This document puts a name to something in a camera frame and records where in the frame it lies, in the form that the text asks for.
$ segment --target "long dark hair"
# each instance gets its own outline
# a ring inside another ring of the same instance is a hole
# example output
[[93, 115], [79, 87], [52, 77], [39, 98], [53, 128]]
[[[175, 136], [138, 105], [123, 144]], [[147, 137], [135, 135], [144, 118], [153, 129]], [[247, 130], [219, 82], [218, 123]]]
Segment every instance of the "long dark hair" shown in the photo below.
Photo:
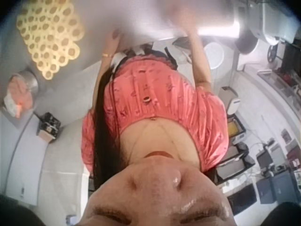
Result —
[[[111, 67], [101, 77], [98, 88], [95, 114], [93, 118], [95, 128], [93, 160], [93, 179], [95, 190], [126, 167], [120, 147], [119, 124], [113, 92], [114, 79], [115, 74], [113, 73], [113, 67]], [[106, 113], [104, 109], [104, 91], [107, 85], [109, 86], [110, 99], [113, 104], [113, 112], [115, 114], [113, 131], [110, 131], [106, 122]]]

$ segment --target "white appliance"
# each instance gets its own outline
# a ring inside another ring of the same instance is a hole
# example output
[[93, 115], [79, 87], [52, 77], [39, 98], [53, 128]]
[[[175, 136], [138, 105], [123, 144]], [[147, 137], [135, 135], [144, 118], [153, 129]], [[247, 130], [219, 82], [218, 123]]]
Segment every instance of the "white appliance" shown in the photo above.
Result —
[[285, 5], [279, 1], [249, 1], [248, 25], [254, 36], [275, 46], [279, 40], [292, 43], [300, 22]]
[[227, 115], [235, 114], [240, 104], [237, 92], [229, 86], [221, 87], [218, 97], [224, 103]]

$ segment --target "woman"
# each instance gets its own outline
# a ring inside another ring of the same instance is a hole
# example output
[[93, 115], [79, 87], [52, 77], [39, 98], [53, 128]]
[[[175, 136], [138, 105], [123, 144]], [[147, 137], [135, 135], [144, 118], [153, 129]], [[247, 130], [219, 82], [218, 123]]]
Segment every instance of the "woman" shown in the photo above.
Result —
[[120, 36], [108, 37], [83, 122], [83, 159], [98, 190], [81, 226], [235, 225], [228, 200], [201, 173], [227, 151], [225, 109], [211, 92], [194, 15], [180, 8], [176, 21], [191, 43], [196, 88], [165, 56], [135, 56], [112, 73]]

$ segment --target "round yellow item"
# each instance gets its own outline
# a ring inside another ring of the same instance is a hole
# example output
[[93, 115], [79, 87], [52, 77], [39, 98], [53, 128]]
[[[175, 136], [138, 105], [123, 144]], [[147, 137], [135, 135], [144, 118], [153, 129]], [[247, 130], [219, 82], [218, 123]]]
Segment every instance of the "round yellow item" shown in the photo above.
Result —
[[80, 55], [74, 42], [85, 31], [70, 0], [30, 0], [23, 4], [16, 27], [47, 80]]

